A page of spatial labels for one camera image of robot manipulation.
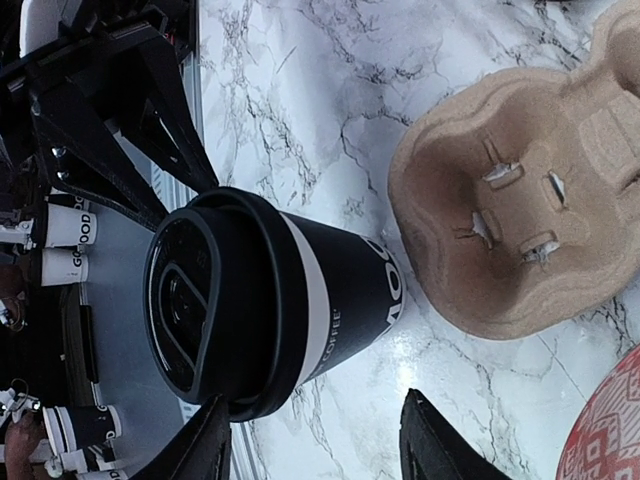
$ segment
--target red and white pattern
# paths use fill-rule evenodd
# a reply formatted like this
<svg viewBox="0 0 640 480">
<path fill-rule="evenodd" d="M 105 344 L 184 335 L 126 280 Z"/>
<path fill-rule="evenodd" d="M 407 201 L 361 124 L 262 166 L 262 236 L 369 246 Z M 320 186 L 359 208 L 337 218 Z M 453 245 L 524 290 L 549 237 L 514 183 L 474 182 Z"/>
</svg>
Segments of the red and white pattern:
<svg viewBox="0 0 640 480">
<path fill-rule="evenodd" d="M 640 347 L 589 399 L 569 435 L 556 480 L 640 480 Z"/>
</svg>

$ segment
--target marble countertop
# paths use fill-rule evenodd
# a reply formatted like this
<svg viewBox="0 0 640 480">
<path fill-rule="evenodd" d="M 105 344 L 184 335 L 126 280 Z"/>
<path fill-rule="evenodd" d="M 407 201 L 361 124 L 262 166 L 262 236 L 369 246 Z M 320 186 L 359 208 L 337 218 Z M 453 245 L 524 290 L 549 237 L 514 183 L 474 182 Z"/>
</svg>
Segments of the marble countertop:
<svg viewBox="0 0 640 480">
<path fill-rule="evenodd" d="M 548 480 L 586 399 L 640 339 L 640 283 L 511 342 L 430 306 L 387 196 L 407 127 L 484 75 L 569 70 L 612 0 L 202 0 L 205 141 L 224 184 L 384 242 L 407 276 L 381 341 L 249 425 L 261 480 L 399 480 L 400 411 L 418 388 L 514 479 Z"/>
</svg>

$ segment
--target black coffee cup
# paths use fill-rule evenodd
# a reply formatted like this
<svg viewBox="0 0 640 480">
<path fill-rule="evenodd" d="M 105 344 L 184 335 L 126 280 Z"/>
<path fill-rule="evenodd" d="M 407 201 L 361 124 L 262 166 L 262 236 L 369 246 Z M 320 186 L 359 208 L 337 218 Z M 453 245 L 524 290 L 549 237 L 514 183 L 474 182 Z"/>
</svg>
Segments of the black coffee cup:
<svg viewBox="0 0 640 480">
<path fill-rule="evenodd" d="M 145 278 L 163 377 L 190 403 L 223 393 L 233 421 L 276 411 L 385 333 L 404 303 L 385 248 L 233 188 L 162 223 Z"/>
</svg>

